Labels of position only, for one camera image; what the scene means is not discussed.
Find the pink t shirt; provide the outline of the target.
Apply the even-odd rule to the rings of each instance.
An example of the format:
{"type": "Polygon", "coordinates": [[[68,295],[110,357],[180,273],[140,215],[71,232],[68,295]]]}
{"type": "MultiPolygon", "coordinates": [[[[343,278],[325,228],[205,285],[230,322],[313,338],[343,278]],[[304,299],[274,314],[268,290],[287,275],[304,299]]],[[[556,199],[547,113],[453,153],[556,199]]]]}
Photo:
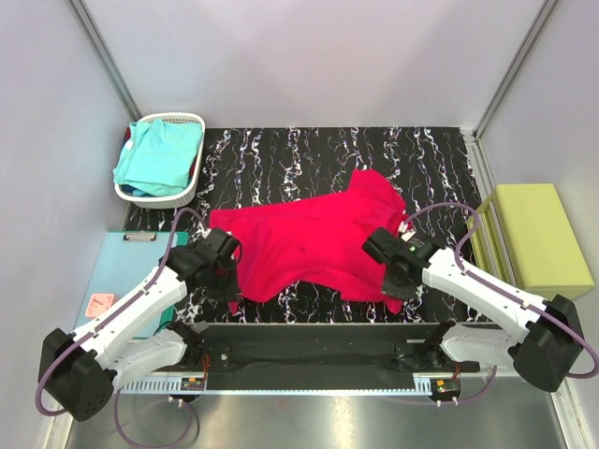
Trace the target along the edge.
{"type": "Polygon", "coordinates": [[[210,226],[241,242],[244,298],[265,303],[295,282],[340,292],[345,301],[381,302],[391,313],[403,301],[382,292],[384,267],[362,249],[379,227],[391,233],[407,218],[406,203],[375,170],[353,172],[340,193],[294,202],[213,210],[210,226]]]}

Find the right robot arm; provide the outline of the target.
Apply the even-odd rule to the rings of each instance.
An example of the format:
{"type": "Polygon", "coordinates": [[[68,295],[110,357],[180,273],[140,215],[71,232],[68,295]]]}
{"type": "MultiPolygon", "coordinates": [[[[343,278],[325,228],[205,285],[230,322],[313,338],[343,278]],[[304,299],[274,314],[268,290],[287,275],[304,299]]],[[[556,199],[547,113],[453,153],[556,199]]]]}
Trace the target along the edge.
{"type": "Polygon", "coordinates": [[[532,386],[555,392],[583,350],[577,309],[567,297],[547,300],[509,285],[421,232],[393,235],[379,227],[362,249],[385,268],[384,294],[407,297],[424,285],[453,296],[495,324],[442,325],[424,350],[433,369],[446,370],[456,362],[513,368],[532,386]]]}

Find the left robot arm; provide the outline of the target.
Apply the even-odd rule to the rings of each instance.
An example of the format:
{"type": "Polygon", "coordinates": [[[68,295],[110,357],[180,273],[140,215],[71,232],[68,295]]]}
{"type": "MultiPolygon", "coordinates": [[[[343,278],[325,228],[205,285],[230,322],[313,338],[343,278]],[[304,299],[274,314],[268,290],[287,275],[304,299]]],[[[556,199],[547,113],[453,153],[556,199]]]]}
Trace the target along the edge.
{"type": "Polygon", "coordinates": [[[162,368],[194,369],[205,360],[200,331],[170,322],[147,339],[136,336],[154,318],[198,288],[229,301],[239,292],[242,244],[213,228],[195,242],[169,246],[158,265],[116,305],[76,329],[54,329],[42,342],[35,394],[48,393],[79,422],[100,412],[121,388],[162,368]]]}

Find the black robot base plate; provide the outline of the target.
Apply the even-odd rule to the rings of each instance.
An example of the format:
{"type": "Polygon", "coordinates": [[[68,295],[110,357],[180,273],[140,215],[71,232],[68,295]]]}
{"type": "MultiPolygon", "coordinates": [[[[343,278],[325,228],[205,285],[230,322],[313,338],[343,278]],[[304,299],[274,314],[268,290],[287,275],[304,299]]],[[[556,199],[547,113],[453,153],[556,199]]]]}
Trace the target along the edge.
{"type": "Polygon", "coordinates": [[[301,394],[391,392],[416,373],[476,373],[440,349],[434,324],[197,324],[183,360],[168,370],[206,371],[211,391],[301,394]]]}

